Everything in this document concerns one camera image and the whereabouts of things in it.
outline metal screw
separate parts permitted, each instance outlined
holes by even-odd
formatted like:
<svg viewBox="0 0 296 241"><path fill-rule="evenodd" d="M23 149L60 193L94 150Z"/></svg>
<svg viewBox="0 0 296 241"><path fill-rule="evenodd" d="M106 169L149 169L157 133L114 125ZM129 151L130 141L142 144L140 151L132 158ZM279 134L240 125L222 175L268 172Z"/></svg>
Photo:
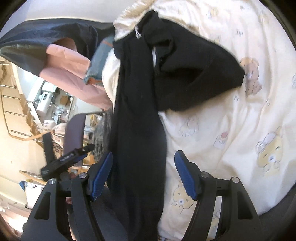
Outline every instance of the metal screw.
<svg viewBox="0 0 296 241"><path fill-rule="evenodd" d="M51 178L51 179L48 180L48 183L49 184L55 184L56 181L57 180L55 178Z"/></svg>
<svg viewBox="0 0 296 241"><path fill-rule="evenodd" d="M233 178L232 178L232 181L233 181L234 183L239 183L239 179L238 179L237 177L233 177Z"/></svg>
<svg viewBox="0 0 296 241"><path fill-rule="evenodd" d="M79 176L79 178L85 178L87 176L87 173L86 172L82 172L78 176Z"/></svg>
<svg viewBox="0 0 296 241"><path fill-rule="evenodd" d="M207 172L202 172L200 175L204 178L209 177L209 174Z"/></svg>

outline white appliance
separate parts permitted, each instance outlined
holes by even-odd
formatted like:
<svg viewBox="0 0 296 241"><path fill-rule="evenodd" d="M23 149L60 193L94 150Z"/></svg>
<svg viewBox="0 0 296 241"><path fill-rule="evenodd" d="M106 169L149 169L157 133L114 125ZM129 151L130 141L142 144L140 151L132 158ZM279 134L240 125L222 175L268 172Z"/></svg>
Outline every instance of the white appliance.
<svg viewBox="0 0 296 241"><path fill-rule="evenodd" d="M49 92L52 93L52 95L54 95L54 92L57 90L57 86L49 83L49 82L44 82L44 84L42 85L41 88L41 93L43 92Z"/></svg>
<svg viewBox="0 0 296 241"><path fill-rule="evenodd" d="M37 115L39 115L40 117L46 116L51 100L52 100L52 93L43 92L41 96L41 100L36 108Z"/></svg>

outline clutter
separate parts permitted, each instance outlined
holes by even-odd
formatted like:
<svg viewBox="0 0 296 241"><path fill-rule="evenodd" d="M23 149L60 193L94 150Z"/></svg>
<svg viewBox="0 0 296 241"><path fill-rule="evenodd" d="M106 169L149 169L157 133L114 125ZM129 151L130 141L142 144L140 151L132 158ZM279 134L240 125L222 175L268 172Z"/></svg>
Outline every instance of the clutter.
<svg viewBox="0 0 296 241"><path fill-rule="evenodd" d="M69 100L69 96L63 95L59 103L62 105L67 105L68 100Z"/></svg>
<svg viewBox="0 0 296 241"><path fill-rule="evenodd" d="M99 116L102 119L97 124L93 132L92 143L95 148L92 153L94 155L95 162L98 162L102 155L109 149L112 116L112 110L106 111L103 117Z"/></svg>
<svg viewBox="0 0 296 241"><path fill-rule="evenodd" d="M63 112L59 115L59 121L65 123L67 121L67 112Z"/></svg>
<svg viewBox="0 0 296 241"><path fill-rule="evenodd" d="M67 101L67 103L66 103L66 106L69 106L69 105L71 104L71 98L72 98L72 97L68 98L68 101Z"/></svg>
<svg viewBox="0 0 296 241"><path fill-rule="evenodd" d="M56 123L54 120L44 120L43 132L50 131L55 127Z"/></svg>
<svg viewBox="0 0 296 241"><path fill-rule="evenodd" d="M90 126L91 126L91 131L94 131L98 123L102 120L102 116L96 115L96 114L91 114L90 118Z"/></svg>
<svg viewBox="0 0 296 241"><path fill-rule="evenodd" d="M53 127L54 134L52 135L52 140L59 144L61 147L64 146L64 136L67 123L61 123Z"/></svg>
<svg viewBox="0 0 296 241"><path fill-rule="evenodd" d="M53 150L56 159L60 158L63 155L63 147L61 147L55 141L53 141Z"/></svg>

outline white wall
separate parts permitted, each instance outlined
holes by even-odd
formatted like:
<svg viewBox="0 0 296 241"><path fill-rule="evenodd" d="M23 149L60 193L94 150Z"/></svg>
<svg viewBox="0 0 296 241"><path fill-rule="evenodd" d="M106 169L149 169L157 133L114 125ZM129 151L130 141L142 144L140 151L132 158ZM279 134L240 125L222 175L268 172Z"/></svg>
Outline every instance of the white wall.
<svg viewBox="0 0 296 241"><path fill-rule="evenodd" d="M16 66L16 70L22 93L25 95L26 99L28 99L29 93L38 77L18 66Z"/></svg>
<svg viewBox="0 0 296 241"><path fill-rule="evenodd" d="M136 0L27 0L8 20L0 38L26 20L45 18L79 18L98 22L113 22Z"/></svg>

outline drawstring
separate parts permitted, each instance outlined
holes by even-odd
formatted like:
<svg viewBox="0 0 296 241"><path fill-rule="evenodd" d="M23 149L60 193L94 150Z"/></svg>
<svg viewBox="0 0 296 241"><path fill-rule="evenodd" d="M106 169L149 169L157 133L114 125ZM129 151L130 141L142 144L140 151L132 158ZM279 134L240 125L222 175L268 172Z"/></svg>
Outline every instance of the drawstring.
<svg viewBox="0 0 296 241"><path fill-rule="evenodd" d="M136 37L137 37L137 39L141 38L142 35L139 33L139 27L138 26L135 27L135 31L136 31Z"/></svg>

